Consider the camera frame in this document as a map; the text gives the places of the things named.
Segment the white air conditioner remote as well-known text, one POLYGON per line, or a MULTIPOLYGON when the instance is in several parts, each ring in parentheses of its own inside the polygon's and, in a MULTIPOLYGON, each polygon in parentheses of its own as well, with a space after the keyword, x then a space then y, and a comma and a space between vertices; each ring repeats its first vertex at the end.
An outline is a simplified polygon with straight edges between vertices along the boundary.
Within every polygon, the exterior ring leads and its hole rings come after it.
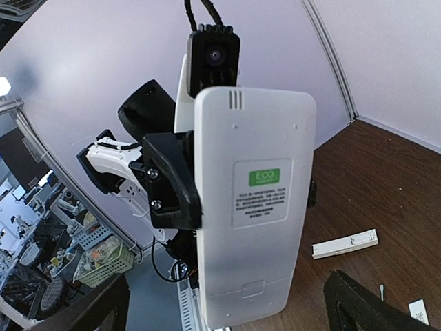
POLYGON ((287 305, 307 210, 317 105, 305 92, 215 87, 194 108, 201 316, 248 323, 287 305))

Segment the slim white remote control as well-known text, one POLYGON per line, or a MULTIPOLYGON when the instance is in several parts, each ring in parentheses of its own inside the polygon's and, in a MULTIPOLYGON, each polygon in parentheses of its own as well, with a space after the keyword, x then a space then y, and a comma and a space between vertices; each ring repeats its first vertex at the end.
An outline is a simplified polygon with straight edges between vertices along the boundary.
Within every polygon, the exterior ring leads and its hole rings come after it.
POLYGON ((324 259, 327 257, 370 248, 378 244, 379 240, 376 229, 371 229, 346 237, 313 244, 312 257, 314 260, 324 259))

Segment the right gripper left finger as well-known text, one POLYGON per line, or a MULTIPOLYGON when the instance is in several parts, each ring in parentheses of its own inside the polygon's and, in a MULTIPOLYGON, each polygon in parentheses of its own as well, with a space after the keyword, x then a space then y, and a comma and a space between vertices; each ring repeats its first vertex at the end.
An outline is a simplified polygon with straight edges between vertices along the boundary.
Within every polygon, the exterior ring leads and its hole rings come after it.
POLYGON ((124 275, 110 277, 82 299, 30 330, 125 330, 130 289, 124 275))

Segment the white battery cover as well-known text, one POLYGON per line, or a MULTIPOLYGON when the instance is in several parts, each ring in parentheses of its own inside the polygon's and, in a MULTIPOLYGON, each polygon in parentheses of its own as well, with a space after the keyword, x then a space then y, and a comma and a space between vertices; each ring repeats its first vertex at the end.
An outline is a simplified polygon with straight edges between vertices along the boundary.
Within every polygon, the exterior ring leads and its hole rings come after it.
POLYGON ((412 318, 429 325, 429 319, 423 299, 411 302, 408 306, 412 318))

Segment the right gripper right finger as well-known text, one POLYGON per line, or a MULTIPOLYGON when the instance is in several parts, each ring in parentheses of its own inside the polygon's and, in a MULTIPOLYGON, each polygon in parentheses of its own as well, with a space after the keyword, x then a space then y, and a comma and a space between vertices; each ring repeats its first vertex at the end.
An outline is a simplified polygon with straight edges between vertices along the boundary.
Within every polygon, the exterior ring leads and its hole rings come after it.
POLYGON ((377 297, 342 270, 323 286, 330 330, 435 330, 377 297))

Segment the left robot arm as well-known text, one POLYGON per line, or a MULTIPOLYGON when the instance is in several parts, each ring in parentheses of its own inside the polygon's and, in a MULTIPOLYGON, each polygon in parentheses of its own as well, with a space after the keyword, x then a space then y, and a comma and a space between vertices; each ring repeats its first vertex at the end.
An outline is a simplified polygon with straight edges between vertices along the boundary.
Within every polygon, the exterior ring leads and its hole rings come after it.
POLYGON ((316 103, 305 92, 212 86, 173 100, 155 80, 78 155, 91 182, 126 202, 153 241, 212 294, 291 276, 311 177, 316 103))

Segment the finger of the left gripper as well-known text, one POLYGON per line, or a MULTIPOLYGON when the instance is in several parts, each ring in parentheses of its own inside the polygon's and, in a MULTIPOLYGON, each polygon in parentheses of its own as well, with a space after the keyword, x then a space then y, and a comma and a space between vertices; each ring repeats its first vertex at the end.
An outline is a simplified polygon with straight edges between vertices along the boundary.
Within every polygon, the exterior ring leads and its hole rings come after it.
POLYGON ((316 182, 312 179, 310 181, 310 185, 309 185, 309 194, 308 194, 308 207, 312 208, 315 206, 316 204, 316 199, 317 199, 317 184, 316 182))
POLYGON ((194 133, 143 137, 145 189, 157 229, 197 230, 202 207, 194 177, 194 133))

